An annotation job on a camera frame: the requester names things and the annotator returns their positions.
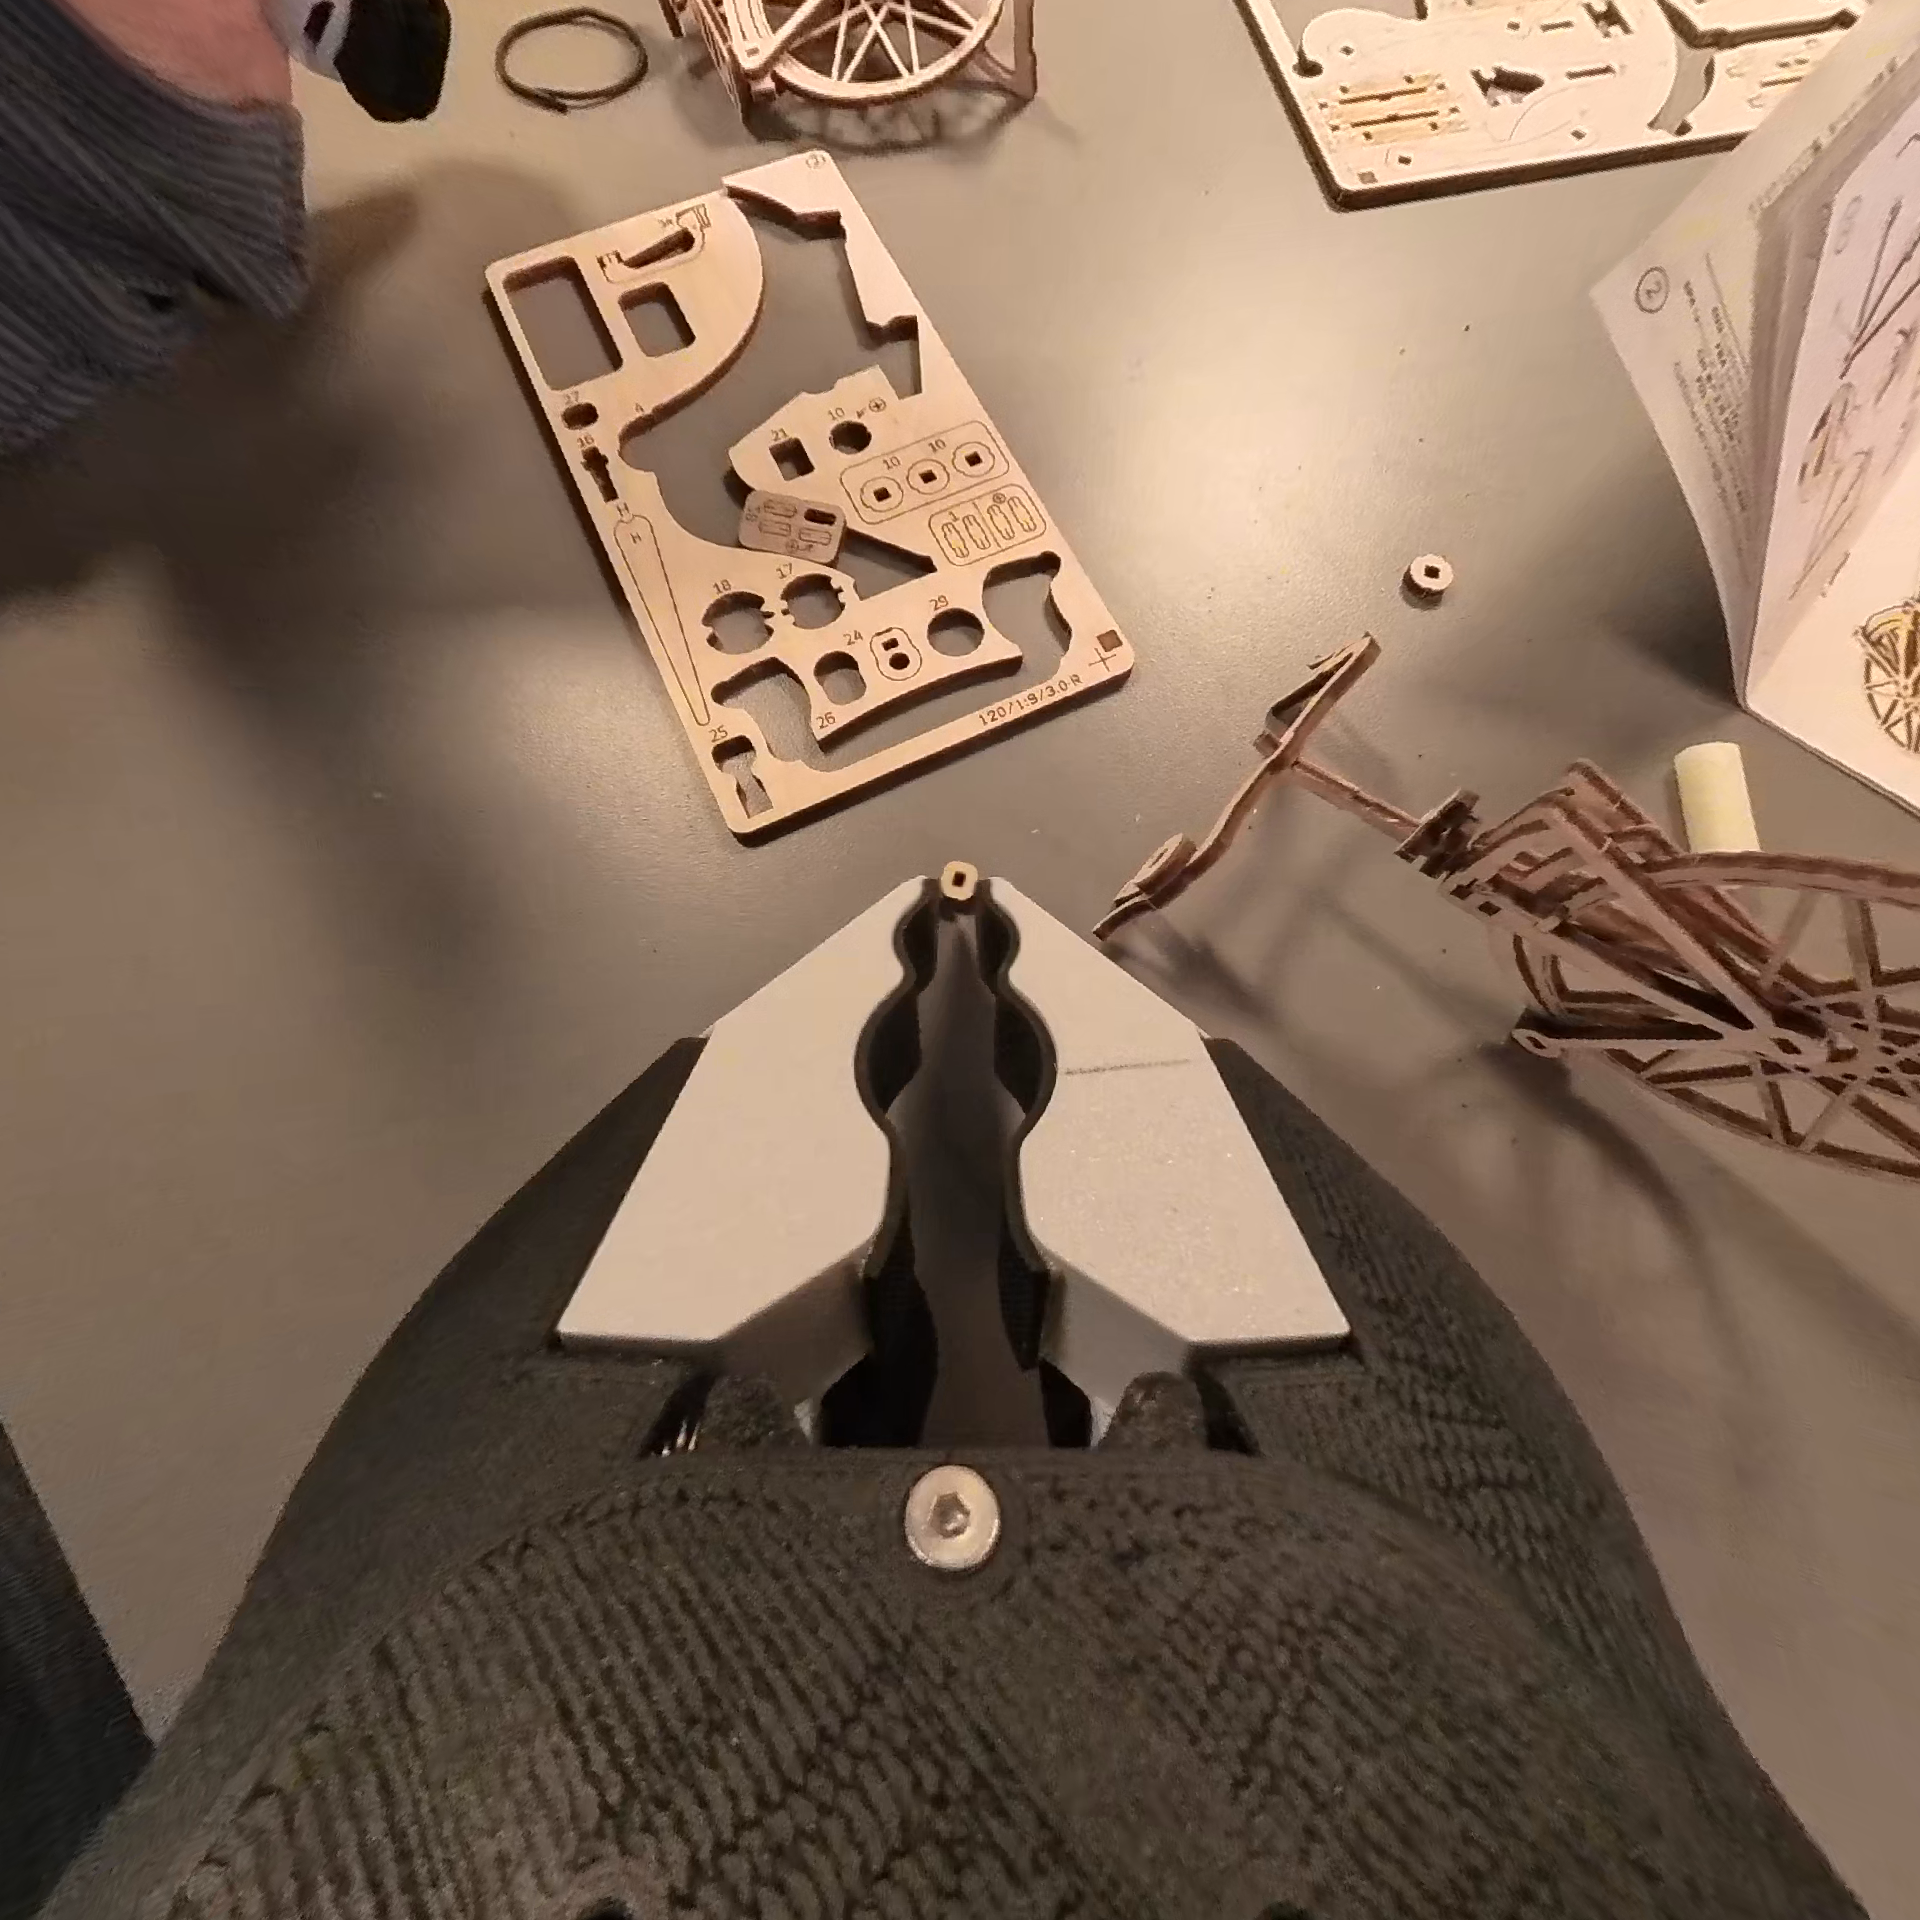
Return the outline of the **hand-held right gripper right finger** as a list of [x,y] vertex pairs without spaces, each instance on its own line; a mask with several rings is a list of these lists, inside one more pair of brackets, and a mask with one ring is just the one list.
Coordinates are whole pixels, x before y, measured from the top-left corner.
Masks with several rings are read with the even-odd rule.
[[1048,1437],[1099,1442],[1139,1378],[1338,1352],[1350,1321],[1205,1032],[1008,880],[976,956],[1015,1110],[1000,1315]]

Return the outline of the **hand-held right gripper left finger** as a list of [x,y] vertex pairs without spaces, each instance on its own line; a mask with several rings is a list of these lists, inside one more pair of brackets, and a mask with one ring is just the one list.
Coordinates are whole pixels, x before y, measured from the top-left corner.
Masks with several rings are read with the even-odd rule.
[[706,1029],[560,1313],[567,1356],[765,1377],[831,1445],[922,1437],[936,1336],[890,1110],[936,920],[903,880]]

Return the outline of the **person's left forearm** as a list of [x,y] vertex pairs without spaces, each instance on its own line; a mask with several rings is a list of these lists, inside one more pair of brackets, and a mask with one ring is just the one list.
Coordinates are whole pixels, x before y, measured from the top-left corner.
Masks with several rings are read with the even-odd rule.
[[3,6],[3,453],[307,289],[292,61],[258,2]]

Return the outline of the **punched-out wooden parts sheet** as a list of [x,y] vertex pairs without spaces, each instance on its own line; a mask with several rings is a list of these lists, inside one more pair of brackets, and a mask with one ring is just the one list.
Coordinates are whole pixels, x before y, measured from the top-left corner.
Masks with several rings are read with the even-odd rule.
[[[918,356],[911,393],[866,366],[784,401],[726,451],[742,500],[774,489],[846,517],[829,568],[741,548],[736,531],[726,541],[693,533],[628,456],[751,345],[765,306],[754,212],[804,242],[837,242],[861,328]],[[487,266],[487,293],[736,842],[972,752],[1134,669],[1116,616],[828,150],[502,256]],[[917,718],[843,765],[780,755],[742,705],[791,681],[806,738],[828,749],[948,691],[1008,680],[1026,652],[990,595],[1020,580],[1038,580],[1062,624],[1060,660],[1030,689],[940,725]]]

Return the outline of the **black rubber band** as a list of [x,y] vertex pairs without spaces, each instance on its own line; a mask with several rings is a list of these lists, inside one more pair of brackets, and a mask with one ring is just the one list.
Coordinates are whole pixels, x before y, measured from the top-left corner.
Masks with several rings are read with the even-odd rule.
[[[515,73],[515,54],[526,41],[544,33],[595,33],[607,36],[627,48],[628,61],[615,81],[592,88],[563,88],[524,81]],[[494,48],[495,83],[526,106],[552,115],[574,115],[610,106],[636,92],[636,88],[650,77],[650,72],[652,58],[632,22],[587,4],[552,6],[527,13],[515,20]]]

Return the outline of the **wooden spoked wheel assembly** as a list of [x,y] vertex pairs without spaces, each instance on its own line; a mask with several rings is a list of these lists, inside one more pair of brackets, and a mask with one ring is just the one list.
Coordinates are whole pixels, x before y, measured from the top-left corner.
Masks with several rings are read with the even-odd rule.
[[736,107],[909,106],[950,85],[1028,104],[1039,67],[1030,2],[661,2],[695,36]]

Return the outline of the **small loose wooden plate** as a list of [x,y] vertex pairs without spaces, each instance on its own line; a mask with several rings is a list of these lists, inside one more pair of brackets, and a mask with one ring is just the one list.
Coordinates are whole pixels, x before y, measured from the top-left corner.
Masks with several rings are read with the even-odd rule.
[[736,545],[829,568],[840,553],[846,531],[846,517],[831,505],[774,489],[749,489],[741,505]]

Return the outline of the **pale wax stick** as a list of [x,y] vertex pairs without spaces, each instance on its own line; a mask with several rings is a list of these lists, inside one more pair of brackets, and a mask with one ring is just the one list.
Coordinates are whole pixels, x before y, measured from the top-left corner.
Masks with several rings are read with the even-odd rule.
[[1700,741],[1680,749],[1670,760],[1670,779],[1690,852],[1762,852],[1743,752],[1734,741]]

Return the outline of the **white instruction booklet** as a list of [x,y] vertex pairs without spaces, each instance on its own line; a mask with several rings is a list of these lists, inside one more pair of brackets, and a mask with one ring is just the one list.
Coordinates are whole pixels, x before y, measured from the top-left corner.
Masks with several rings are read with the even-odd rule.
[[1749,714],[1918,806],[1918,107],[1760,132],[1594,293]]

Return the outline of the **white cutout plate at left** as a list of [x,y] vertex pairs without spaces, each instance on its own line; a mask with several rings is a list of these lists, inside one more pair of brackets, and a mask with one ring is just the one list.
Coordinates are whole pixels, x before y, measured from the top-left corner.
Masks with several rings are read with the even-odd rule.
[[1850,2],[1240,2],[1332,204],[1722,153],[1859,22]]

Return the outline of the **wooden bicycle model frame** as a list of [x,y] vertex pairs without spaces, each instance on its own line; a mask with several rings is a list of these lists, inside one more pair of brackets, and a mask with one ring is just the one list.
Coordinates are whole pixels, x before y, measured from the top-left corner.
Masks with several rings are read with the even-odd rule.
[[1380,656],[1370,635],[1311,662],[1255,741],[1212,829],[1170,837],[1093,936],[1206,876],[1270,794],[1308,794],[1380,835],[1499,940],[1530,1057],[1594,1067],[1797,1162],[1918,1180],[1918,877],[1886,861],[1685,851],[1596,763],[1499,820],[1458,792],[1416,816],[1308,755]]

